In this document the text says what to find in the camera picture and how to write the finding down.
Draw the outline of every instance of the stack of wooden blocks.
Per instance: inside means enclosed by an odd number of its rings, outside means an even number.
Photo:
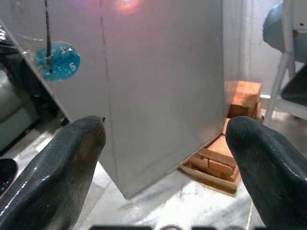
[[[241,176],[225,140],[226,127],[228,121],[235,116],[250,116],[262,121],[260,89],[260,83],[238,82],[221,136],[189,158],[188,162],[180,167],[184,172],[206,187],[231,196],[236,195]]]

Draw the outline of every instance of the metal panel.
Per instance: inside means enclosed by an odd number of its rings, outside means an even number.
[[[70,120],[106,117],[100,162],[125,197],[221,132],[220,0],[50,0],[49,5],[52,41],[72,44],[81,66],[69,80],[39,78]],[[6,1],[0,15],[32,64],[33,53],[45,44],[43,1]]]

